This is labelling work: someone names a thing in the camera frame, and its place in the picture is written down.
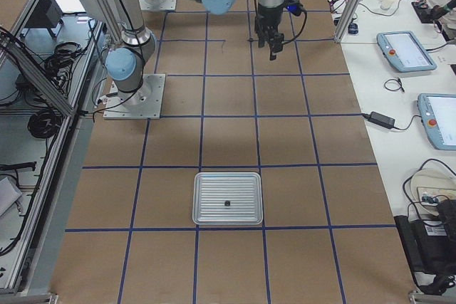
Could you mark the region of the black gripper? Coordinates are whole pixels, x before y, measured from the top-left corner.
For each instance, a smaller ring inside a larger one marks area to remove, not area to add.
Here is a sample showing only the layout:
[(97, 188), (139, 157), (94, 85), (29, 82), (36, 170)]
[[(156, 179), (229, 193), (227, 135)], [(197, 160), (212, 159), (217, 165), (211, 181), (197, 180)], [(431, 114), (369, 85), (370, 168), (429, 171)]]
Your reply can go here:
[(255, 33), (258, 37), (258, 47), (263, 48), (269, 44), (269, 60), (276, 60), (278, 53), (282, 52), (284, 34), (279, 32), (279, 24), (284, 6), (267, 7), (259, 4), (255, 16)]

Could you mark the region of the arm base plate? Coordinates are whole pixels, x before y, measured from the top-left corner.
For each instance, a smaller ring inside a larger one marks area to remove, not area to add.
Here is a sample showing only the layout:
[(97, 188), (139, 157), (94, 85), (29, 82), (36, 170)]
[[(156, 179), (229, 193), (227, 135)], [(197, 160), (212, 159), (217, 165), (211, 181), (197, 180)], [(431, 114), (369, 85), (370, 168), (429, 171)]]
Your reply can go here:
[(165, 89), (165, 74), (144, 74), (142, 87), (130, 98), (127, 93), (118, 91), (114, 81), (110, 91), (117, 93), (106, 101), (107, 110), (103, 113), (106, 120), (159, 119)]
[(177, 0), (139, 0), (142, 11), (174, 11)]

